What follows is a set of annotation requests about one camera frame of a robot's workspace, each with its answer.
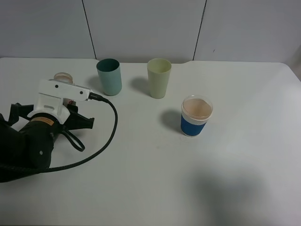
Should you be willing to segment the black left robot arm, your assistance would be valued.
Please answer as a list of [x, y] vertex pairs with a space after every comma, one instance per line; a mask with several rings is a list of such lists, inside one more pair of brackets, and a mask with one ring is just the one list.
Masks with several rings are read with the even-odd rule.
[[68, 104], [67, 121], [60, 124], [48, 113], [28, 114], [33, 105], [12, 104], [8, 121], [0, 119], [0, 162], [10, 167], [43, 170], [50, 166], [51, 153], [59, 135], [64, 135], [71, 145], [82, 152], [85, 146], [70, 131], [92, 129], [94, 118], [78, 114], [78, 107]]

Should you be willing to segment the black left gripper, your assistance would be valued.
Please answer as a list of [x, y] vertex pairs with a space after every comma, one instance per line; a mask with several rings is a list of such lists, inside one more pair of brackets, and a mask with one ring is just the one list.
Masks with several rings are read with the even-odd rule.
[[64, 124], [60, 124], [58, 119], [48, 113], [38, 113], [34, 116], [28, 116], [33, 111], [33, 105], [21, 105], [19, 103], [12, 104], [10, 107], [10, 114], [8, 124], [12, 126], [18, 122], [19, 118], [23, 118], [32, 123], [37, 121], [43, 123], [54, 129], [56, 133], [63, 131], [71, 131], [77, 129], [92, 129], [94, 124], [94, 118], [86, 118], [85, 116], [78, 113], [78, 107], [75, 102], [66, 106], [70, 115]]

